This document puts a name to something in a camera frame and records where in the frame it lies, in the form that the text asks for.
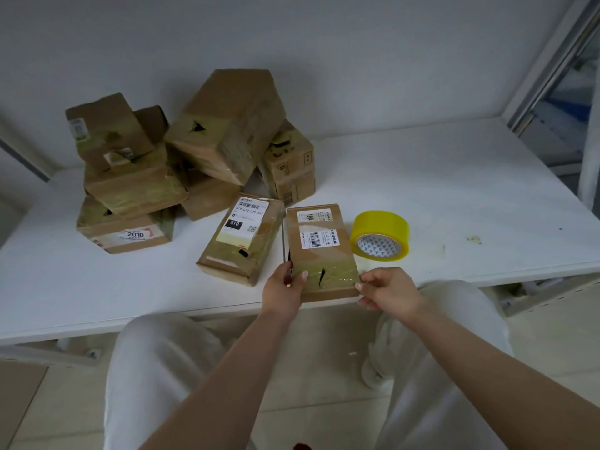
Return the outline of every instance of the leg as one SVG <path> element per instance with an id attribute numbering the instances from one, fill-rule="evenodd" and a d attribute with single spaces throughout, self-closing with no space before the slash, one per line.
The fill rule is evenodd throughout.
<path id="1" fill-rule="evenodd" d="M 513 354 L 504 320 L 472 284 L 439 282 L 421 293 L 471 332 Z M 370 360 L 382 376 L 394 377 L 377 450 L 505 448 L 424 344 L 399 322 L 382 316 Z"/>
<path id="2" fill-rule="evenodd" d="M 104 449 L 139 448 L 224 354 L 221 341 L 187 317 L 132 320 L 110 360 Z"/>

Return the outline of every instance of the yellow tape roll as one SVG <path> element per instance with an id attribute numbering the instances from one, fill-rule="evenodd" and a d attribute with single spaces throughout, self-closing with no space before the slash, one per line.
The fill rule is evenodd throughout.
<path id="1" fill-rule="evenodd" d="M 391 262 L 409 253 L 410 226 L 404 218 L 390 212 L 361 213 L 354 220 L 350 243 L 358 256 Z"/>

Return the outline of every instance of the tiled floor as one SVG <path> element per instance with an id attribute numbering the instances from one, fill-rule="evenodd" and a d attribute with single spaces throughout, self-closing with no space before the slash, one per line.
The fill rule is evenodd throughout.
<path id="1" fill-rule="evenodd" d="M 509 321 L 521 360 L 596 404 L 598 295 L 590 291 L 576 302 Z M 359 371 L 378 317 L 356 305 L 300 312 L 283 342 L 252 434 L 260 450 L 291 449 L 298 442 L 315 450 L 373 448 L 389 399 L 367 388 Z M 214 320 L 206 326 L 228 341 L 251 320 Z M 102 448 L 104 382 L 115 338 L 94 337 L 94 346 L 104 346 L 97 368 L 49 369 L 11 450 Z"/>

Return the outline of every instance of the white table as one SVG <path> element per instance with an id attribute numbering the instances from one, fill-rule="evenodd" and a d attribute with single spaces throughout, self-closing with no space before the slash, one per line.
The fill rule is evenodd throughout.
<path id="1" fill-rule="evenodd" d="M 403 216 L 411 251 L 397 264 L 417 285 L 600 271 L 600 222 L 499 119 L 335 137 L 315 149 L 317 193 L 300 205 L 338 203 L 349 232 L 362 211 Z M 58 173 L 0 250 L 0 344 L 117 331 L 147 313 L 253 312 L 284 259 L 280 237 L 254 288 L 202 273 L 195 262 L 223 213 L 182 218 L 173 242 L 111 256 L 75 231 L 82 200 L 81 170 Z"/>

